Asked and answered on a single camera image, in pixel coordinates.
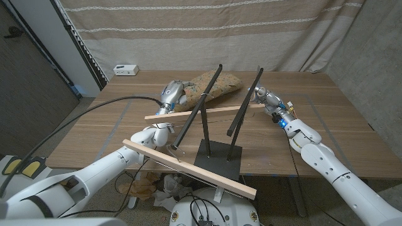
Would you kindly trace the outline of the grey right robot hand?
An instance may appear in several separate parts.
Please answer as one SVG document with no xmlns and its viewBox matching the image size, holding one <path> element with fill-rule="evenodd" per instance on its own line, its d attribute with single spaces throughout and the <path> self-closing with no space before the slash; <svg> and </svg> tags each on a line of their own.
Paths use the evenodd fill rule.
<svg viewBox="0 0 402 226">
<path fill-rule="evenodd" d="M 251 102 L 264 104 L 264 112 L 272 117 L 272 121 L 284 128 L 296 117 L 285 107 L 283 101 L 272 91 L 257 85 L 250 98 Z"/>
</svg>

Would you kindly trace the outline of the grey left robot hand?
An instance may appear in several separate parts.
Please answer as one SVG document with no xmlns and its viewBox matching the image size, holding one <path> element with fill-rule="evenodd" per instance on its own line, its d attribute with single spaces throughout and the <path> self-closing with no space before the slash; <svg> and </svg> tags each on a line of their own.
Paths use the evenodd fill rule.
<svg viewBox="0 0 402 226">
<path fill-rule="evenodd" d="M 175 104 L 186 104 L 187 96 L 185 87 L 194 86 L 194 83 L 183 80 L 172 80 L 161 93 L 162 106 L 156 115 L 169 114 L 174 112 Z"/>
</svg>

